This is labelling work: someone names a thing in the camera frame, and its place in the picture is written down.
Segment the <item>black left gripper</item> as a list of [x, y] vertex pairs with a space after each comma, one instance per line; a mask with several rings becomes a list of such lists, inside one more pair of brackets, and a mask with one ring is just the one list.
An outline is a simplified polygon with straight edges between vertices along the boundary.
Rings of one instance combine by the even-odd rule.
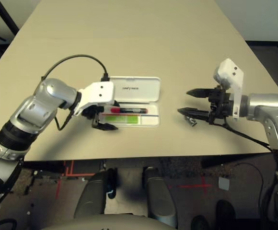
[[[119, 107], [120, 105], [117, 101], [114, 101], [113, 106]], [[99, 113], [102, 112], [104, 112], [104, 106], [91, 105], [82, 111], [82, 116], [86, 117], [88, 120], [93, 120], [92, 128], [102, 130], [102, 131], [118, 130], [118, 127], [112, 124], [100, 122]]]

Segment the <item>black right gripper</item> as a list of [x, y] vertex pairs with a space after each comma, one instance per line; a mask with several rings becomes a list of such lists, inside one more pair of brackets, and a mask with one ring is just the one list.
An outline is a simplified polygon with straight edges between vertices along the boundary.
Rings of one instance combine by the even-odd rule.
[[209, 124], [214, 124], [216, 119], [224, 119], [232, 116], [233, 111], [233, 96], [231, 93], [226, 93], [223, 89], [192, 89], [186, 92], [187, 95], [196, 98], [208, 98], [211, 111], [202, 111], [196, 108], [180, 108], [177, 111], [189, 118], [208, 120]]

